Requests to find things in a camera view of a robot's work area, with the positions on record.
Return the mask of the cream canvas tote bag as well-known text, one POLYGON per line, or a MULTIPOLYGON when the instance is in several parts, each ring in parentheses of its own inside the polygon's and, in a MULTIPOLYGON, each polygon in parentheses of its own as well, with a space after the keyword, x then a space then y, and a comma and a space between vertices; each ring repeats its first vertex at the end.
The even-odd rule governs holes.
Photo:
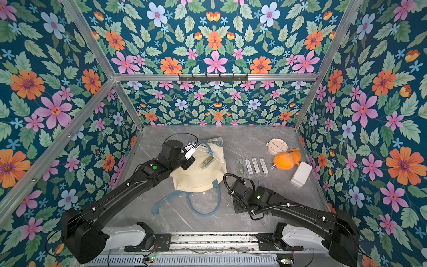
POLYGON ((193 154, 195 162, 187 169, 182 168, 172 173, 173 185, 175 191, 168 194, 159 201, 152 209, 152 214, 159 214, 160 207, 163 203, 180 196, 186 195, 186 201, 189 209, 197 216, 208 217, 215 214, 221 205, 221 190, 220 183, 223 181, 223 176, 227 172, 226 161, 224 157, 224 140, 222 137, 216 137, 207 140, 201 140, 201 145, 193 154), (215 161, 204 171, 199 169, 199 165, 208 156, 213 156, 215 161), (209 213, 200 213, 192 206, 190 196, 193 193, 203 193, 210 189, 215 189, 217 193, 216 206, 209 213))

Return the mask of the clear compass set case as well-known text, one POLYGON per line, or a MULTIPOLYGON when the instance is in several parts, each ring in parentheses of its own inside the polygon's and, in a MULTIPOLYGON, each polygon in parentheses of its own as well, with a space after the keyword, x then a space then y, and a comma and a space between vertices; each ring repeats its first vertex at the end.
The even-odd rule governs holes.
POLYGON ((245 168, 243 165, 243 161, 241 159, 236 160, 236 170, 238 172, 239 177, 241 177, 243 179, 247 178, 246 171, 245 171, 245 168))

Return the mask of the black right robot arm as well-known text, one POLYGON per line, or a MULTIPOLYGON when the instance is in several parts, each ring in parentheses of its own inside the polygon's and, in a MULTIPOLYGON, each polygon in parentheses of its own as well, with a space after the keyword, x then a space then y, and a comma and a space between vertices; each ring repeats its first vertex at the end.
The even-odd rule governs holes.
POLYGON ((347 212, 314 209, 262 186, 248 188, 239 180, 226 188, 236 212, 247 213, 254 221, 267 215, 284 220, 274 232, 273 242, 277 247, 325 249, 343 265, 357 266, 360 231, 347 212))

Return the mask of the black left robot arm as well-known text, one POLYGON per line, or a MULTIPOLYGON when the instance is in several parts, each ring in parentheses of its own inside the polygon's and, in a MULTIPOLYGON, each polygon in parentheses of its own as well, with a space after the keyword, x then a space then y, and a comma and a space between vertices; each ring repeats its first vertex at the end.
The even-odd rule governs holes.
POLYGON ((138 196, 156 187, 177 169, 187 170, 194 162, 199 141, 184 145, 167 140, 156 158, 139 165, 121 185, 100 200, 77 211, 70 209, 61 218, 61 238, 80 264, 86 264, 107 250, 154 246, 154 232, 144 222, 127 227, 107 227, 107 223, 138 196))

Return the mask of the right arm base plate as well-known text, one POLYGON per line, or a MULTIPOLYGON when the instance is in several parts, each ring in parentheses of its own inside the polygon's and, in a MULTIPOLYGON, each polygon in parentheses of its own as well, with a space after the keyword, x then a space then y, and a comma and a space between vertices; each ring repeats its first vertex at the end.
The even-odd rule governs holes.
POLYGON ((303 251, 303 246, 290 246, 273 233, 258 233, 255 235, 261 251, 303 251))

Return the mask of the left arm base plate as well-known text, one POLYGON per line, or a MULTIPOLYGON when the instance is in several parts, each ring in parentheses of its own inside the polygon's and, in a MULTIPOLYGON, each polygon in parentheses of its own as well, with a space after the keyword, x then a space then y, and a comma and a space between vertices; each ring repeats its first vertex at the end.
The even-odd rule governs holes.
POLYGON ((126 246, 125 252, 164 252, 169 251, 171 234, 148 234, 139 245, 126 246))

